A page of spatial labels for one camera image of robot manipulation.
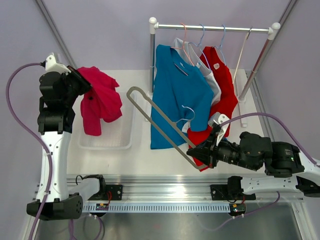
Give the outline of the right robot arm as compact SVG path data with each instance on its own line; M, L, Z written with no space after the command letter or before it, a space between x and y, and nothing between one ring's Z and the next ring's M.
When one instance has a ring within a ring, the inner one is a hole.
M251 171L264 168L266 177L262 178L230 176L221 192L225 200L276 191L298 192L311 198L320 196L320 172L297 146L247 131L239 138L239 143L218 141L212 132L207 140L186 152L208 168L216 167L218 162Z

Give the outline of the magenta t shirt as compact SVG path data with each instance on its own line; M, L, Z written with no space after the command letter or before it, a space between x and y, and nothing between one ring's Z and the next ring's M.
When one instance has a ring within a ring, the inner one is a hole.
M116 91L117 81L97 67L80 67L77 71L91 84L80 103L84 133L98 137L102 134L101 121L111 123L122 116L122 100Z

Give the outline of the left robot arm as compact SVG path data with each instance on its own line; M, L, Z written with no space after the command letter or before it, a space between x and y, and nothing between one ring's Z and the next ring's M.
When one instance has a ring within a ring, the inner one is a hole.
M39 116L42 148L41 177L34 202L26 212L43 221L77 219L83 203L79 193L69 193L67 185L68 147L73 131L73 105L91 84L73 67L62 72L48 71L39 79Z

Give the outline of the blue t shirt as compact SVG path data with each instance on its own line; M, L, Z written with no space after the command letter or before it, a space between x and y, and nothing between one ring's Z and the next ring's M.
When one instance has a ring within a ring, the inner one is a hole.
M205 131L214 92L201 71L167 45L156 48L153 102L182 129L190 121L193 132Z

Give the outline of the pink hanger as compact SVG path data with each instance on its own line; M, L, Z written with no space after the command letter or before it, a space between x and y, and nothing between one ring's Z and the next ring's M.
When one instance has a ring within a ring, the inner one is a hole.
M186 25L183 22L179 23L180 25L182 25L184 27L184 37L183 37L183 41L182 41L182 46L181 47L173 47L171 46L172 49L175 50L182 50L184 52L184 55L188 58L189 63L194 67L195 65L193 64L190 55L187 53L186 49L185 49L185 41L187 38L187 28Z

